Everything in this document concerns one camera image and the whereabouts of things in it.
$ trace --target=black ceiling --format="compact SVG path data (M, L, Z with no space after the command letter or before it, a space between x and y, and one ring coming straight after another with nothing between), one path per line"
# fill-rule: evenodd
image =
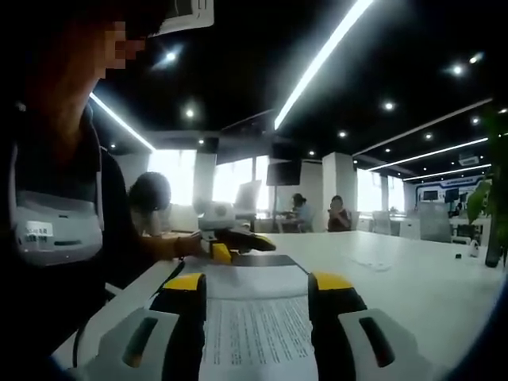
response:
M283 103L353 3L217 0L214 26L150 39L137 61L109 72L94 92L148 140L152 132L194 131L172 139L189 146L205 131L271 110L228 129L240 140L263 134L269 141L266 134L273 134ZM375 0L276 136L302 156L309 150L315 157L353 154L485 99L493 98L495 108L507 107L506 74L500 70L508 69L502 3ZM161 64L175 50L177 60ZM470 64L478 52L483 59ZM463 64L464 74L454 76L453 64ZM395 103L392 112L382 109L385 100ZM192 120L184 115L188 106L195 111ZM391 162L484 137L482 123L471 123L482 112L479 107L459 114L366 154ZM120 153L143 149L98 107L95 121L104 145L114 141ZM342 130L348 134L344 139L337 136ZM167 146L155 137L150 141ZM467 150L487 158L485 144ZM461 152L401 166L417 174L423 167L447 171Z

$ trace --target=potted plant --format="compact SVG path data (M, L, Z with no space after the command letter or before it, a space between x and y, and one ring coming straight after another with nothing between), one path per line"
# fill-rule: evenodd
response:
M488 135L491 167L468 199L471 224L481 213L491 216L491 232L485 264L496 267L508 250L508 126L506 117L490 109L483 115Z

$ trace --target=bright window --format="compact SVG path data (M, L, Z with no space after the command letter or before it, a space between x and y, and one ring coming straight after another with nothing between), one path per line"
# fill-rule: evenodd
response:
M374 212L381 210L381 177L379 173L357 170L358 194L357 205L360 212Z
M395 208L398 212L404 212L404 182L397 177L388 176L388 209Z
M252 158L219 164L215 167L213 201L237 200L238 187L252 181Z
M268 156L256 157L256 180L261 180L260 196L257 199L256 208L258 210L268 210L268 187L267 187L267 174L268 174Z
M166 176L172 204L192 205L195 163L195 150L159 150L150 155L148 171Z

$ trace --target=linear ceiling light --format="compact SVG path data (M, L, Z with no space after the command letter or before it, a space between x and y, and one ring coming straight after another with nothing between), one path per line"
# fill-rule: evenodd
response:
M138 139L145 147L150 149L152 152L156 151L156 148L148 143L139 133L133 130L133 128L127 123L125 123L123 120L120 119L118 115L116 115L111 108L106 106L94 93L90 93L90 98L94 100L95 103L97 103L104 111L107 112L108 115L110 115L121 127L123 127L128 133L130 133L133 137Z
M489 140L489 138L488 137L484 137L483 139L469 141L469 142L464 143L464 144L454 145L453 147L438 149L437 151L433 151L433 152L429 152L429 153L424 153L423 155L418 155L418 156L410 157L408 159L403 159L403 160L399 160L399 161L394 161L393 163L379 165L378 167L373 167L373 168L368 169L368 171L376 171L376 170L381 169L381 168L391 167L392 165L397 165L397 164L400 164L400 163L407 163L408 161L418 160L418 159L421 159L423 157L437 155L439 153L443 153L443 152L447 152L447 151L452 151L453 149L467 147L468 145L474 145L474 144L478 144L478 143L483 143L484 141L487 141L487 140Z
M319 68L326 61L332 51L335 49L337 44L341 42L342 38L345 34L351 29L351 27L358 21L360 16L365 12L365 10L374 2L374 0L358 0L354 6L349 10L346 17L341 21L339 26L332 33L332 36L326 41L326 44L323 45L317 56L310 63L310 66L307 68L306 72L303 74L303 77L296 85L296 88L293 90L291 95L286 101L284 107L280 110L279 115L275 119L275 129L280 127L280 124L283 122L287 113L291 107L293 107L294 103L298 100L302 92L305 90L310 80L316 75Z
M437 177L442 175L449 175L451 173L458 173L458 172L465 172L465 171L472 171L474 169L480 169L480 168L487 168L490 167L492 164L484 164L484 165L477 165L476 167L469 167L469 168L461 168L461 169L455 169L453 171L446 171L446 172L439 172L439 173L433 173L431 175L423 175L423 176L415 176L415 177L409 177L408 179L403 179L403 181L410 181L410 180L418 180L418 179L427 179L429 177Z

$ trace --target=computer monitor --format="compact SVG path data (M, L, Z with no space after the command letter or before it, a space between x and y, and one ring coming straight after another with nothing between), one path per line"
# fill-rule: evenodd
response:
M261 180L243 183L238 188L236 210L256 211L257 199L260 196Z
M286 161L268 165L267 185L300 185L301 161Z
M459 188L448 189L444 193L444 202L450 203L459 199Z
M425 201L437 200L437 190L425 190L423 192L423 199Z

